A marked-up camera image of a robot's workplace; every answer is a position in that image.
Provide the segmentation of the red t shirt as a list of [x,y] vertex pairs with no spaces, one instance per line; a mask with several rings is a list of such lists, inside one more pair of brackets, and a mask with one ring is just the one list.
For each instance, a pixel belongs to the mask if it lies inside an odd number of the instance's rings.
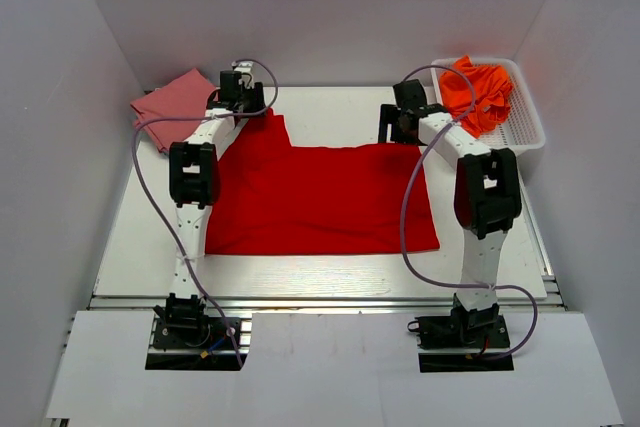
[[379,255],[440,247],[421,152],[402,144],[297,147],[281,115],[250,120],[222,155],[209,255]]

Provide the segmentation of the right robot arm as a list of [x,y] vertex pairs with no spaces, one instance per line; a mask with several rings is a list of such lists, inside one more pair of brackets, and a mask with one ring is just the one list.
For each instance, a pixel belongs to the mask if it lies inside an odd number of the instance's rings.
[[453,337],[472,346],[488,332],[479,312],[497,304],[495,286],[501,249],[522,211],[516,155],[493,149],[453,120],[439,104],[429,104],[417,79],[393,86],[395,104],[380,109],[379,139],[415,140],[433,147],[455,169],[453,208],[464,231],[462,272],[455,303],[465,310],[451,321]]

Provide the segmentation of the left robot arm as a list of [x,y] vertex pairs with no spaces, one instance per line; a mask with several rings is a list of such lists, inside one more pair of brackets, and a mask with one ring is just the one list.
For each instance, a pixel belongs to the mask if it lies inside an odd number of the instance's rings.
[[176,204],[179,240],[170,293],[178,298],[201,294],[191,273],[204,256],[207,223],[220,195],[219,156],[233,141],[241,119],[265,111],[263,84],[253,73],[256,64],[240,59],[222,71],[203,120],[186,140],[170,147],[169,192]]

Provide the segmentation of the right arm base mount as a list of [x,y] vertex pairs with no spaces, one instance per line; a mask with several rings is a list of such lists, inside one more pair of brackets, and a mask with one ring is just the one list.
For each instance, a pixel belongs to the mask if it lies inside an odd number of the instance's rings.
[[419,371],[426,373],[484,373],[514,370],[503,315],[492,326],[464,333],[450,316],[421,316],[407,324],[417,336]]

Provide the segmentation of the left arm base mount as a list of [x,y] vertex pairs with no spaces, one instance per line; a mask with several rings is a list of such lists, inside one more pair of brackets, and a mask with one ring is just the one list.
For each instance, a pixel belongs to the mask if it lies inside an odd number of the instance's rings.
[[170,295],[153,308],[145,368],[149,371],[237,372],[249,350],[249,321],[222,318],[193,295]]

